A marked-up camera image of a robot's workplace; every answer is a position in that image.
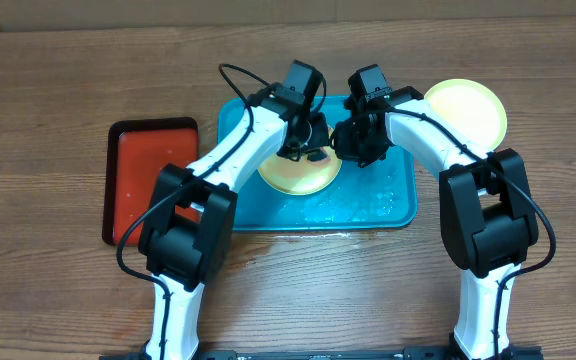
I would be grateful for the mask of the yellow-green plate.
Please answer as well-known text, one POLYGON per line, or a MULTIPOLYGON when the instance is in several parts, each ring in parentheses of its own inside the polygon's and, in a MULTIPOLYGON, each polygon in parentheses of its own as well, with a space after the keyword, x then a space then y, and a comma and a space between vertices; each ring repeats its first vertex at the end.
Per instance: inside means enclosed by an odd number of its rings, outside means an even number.
POLYGON ((448 79, 424 95, 431 108, 451 126, 488 150, 495 150, 507 132, 507 113, 497 95, 468 79, 448 79))
POLYGON ((327 161, 313 163, 302 158, 294 162, 272 155, 258 167, 258 172, 268 185, 282 193, 296 196, 316 193, 330 185, 342 167, 342 160, 331 147, 323 150, 329 155, 327 161))

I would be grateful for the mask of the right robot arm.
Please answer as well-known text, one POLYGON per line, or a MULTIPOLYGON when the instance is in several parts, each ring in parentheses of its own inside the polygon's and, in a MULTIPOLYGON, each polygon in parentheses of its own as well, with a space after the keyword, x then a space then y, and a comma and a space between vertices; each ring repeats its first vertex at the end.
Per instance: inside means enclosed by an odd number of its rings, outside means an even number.
POLYGON ((348 85, 351 116, 331 136, 337 157, 364 168, 398 146, 438 181, 442 241, 461 270, 459 317, 445 358, 542 358, 540 348, 515 346, 507 335, 511 276, 538 238, 521 157, 468 139, 415 88, 390 87, 376 64, 357 70, 348 85))

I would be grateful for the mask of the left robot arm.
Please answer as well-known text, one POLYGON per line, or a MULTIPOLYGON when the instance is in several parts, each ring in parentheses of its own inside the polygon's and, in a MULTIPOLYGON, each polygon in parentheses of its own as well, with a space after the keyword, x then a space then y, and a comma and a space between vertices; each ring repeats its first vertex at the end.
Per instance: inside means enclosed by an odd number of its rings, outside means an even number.
POLYGON ((324 87, 318 70, 293 61, 283 81, 241 98, 242 118, 208 154, 159 172, 149 208, 136 222, 143 277, 155 290, 152 335, 141 358, 195 355, 201 297, 229 249, 238 192, 270 157, 298 161, 327 146, 328 127, 314 101, 324 87))

